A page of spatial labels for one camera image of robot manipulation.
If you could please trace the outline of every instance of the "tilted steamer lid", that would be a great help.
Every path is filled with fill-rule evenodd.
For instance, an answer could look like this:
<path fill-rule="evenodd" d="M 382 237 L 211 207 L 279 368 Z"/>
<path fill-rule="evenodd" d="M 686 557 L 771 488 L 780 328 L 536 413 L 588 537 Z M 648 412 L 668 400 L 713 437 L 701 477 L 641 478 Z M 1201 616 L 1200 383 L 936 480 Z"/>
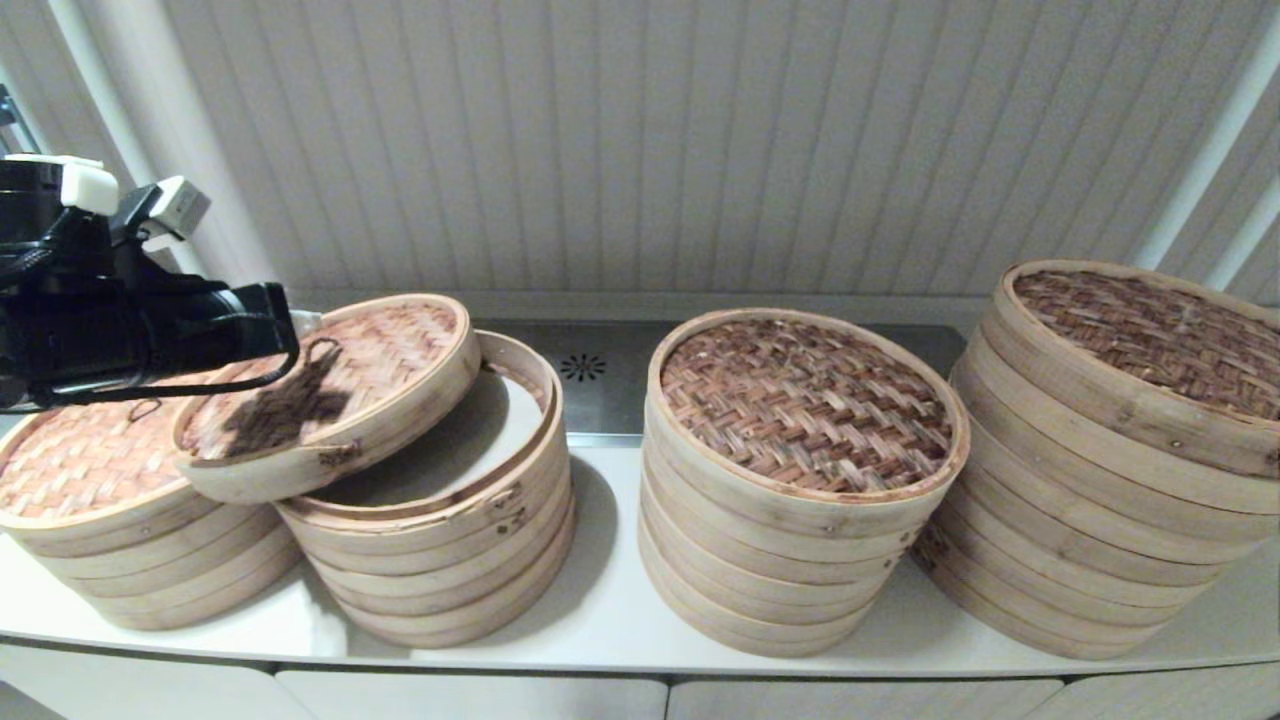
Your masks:
<path fill-rule="evenodd" d="M 1016 297 L 1051 331 L 1140 380 L 1280 420 L 1280 328 L 1142 277 L 1042 270 Z"/>
<path fill-rule="evenodd" d="M 899 491 L 942 468 L 946 404 L 877 346 L 887 341 L 774 315 L 704 328 L 667 356 L 663 396 L 698 441 L 751 473 L 832 493 Z"/>
<path fill-rule="evenodd" d="M 157 384 L 200 384 L 206 378 Z M 102 402 L 26 419 L 0 446 L 0 524 L 52 528 L 186 488 L 168 442 L 182 404 Z"/>
<path fill-rule="evenodd" d="M 302 357 L 283 379 L 197 400 L 178 420 L 179 468 L 197 491 L 265 502 L 372 465 L 444 416 L 480 364 L 466 309 L 435 295 L 343 307 L 300 342 Z M 248 363 L 219 379 L 273 363 Z"/>

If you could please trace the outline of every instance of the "bamboo steamer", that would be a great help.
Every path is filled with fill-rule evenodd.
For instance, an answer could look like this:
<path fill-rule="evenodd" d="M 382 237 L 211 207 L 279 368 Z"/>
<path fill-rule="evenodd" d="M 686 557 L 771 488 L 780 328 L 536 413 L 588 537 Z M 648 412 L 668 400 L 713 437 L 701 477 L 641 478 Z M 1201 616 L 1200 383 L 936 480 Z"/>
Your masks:
<path fill-rule="evenodd" d="M 572 542 L 559 378 L 515 340 L 476 337 L 485 372 L 438 427 L 276 502 L 348 616 L 394 643 L 448 647 L 497 630 L 543 594 Z"/>
<path fill-rule="evenodd" d="M 166 436 L 179 405 L 59 409 L 0 443 L 0 527 L 116 625 L 206 620 L 301 560 L 269 506 L 221 505 L 177 471 Z"/>
<path fill-rule="evenodd" d="M 806 313 L 712 313 L 649 365 L 640 548 L 671 609 L 759 655 L 851 633 L 964 464 L 922 361 Z"/>
<path fill-rule="evenodd" d="M 1155 273 L 1006 273 L 952 370 L 973 454 L 916 546 L 1028 644 L 1123 655 L 1280 529 L 1280 323 Z"/>
<path fill-rule="evenodd" d="M 200 493 L 260 503 L 325 487 L 425 433 L 466 395 L 480 366 L 466 309 L 439 295 L 329 313 L 302 345 L 303 361 L 276 383 L 183 407 L 173 445 Z M 237 364 L 215 379 L 252 377 L 275 361 Z"/>

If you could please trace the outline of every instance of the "bamboo steamer tier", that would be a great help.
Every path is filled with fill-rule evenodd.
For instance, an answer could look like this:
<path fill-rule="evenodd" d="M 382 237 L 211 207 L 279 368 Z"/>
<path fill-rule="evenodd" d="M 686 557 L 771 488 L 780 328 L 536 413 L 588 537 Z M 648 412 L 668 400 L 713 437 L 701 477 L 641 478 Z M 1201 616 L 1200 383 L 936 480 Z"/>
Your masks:
<path fill-rule="evenodd" d="M 515 340 L 476 338 L 483 370 L 436 427 L 372 468 L 276 502 L 348 616 L 398 644 L 493 633 L 543 594 L 572 543 L 559 378 Z"/>
<path fill-rule="evenodd" d="M 0 445 L 0 528 L 116 625 L 206 620 L 302 557 L 270 506 L 215 502 L 178 473 L 168 434 L 179 407 L 64 407 L 26 419 Z"/>
<path fill-rule="evenodd" d="M 329 313 L 283 379 L 192 398 L 173 427 L 178 466 L 220 502 L 283 500 L 389 457 L 440 420 L 474 382 L 480 346 L 466 309 L 401 295 Z M 228 368 L 261 374 L 276 359 Z"/>
<path fill-rule="evenodd" d="M 641 559 L 667 605 L 745 652 L 856 629 L 969 452 L 924 363 L 856 325 L 712 313 L 649 365 Z"/>
<path fill-rule="evenodd" d="M 1130 651 L 1280 530 L 1277 343 L 1263 310 L 1172 278 L 1011 269 L 952 369 L 973 454 L 919 561 L 1028 644 Z"/>

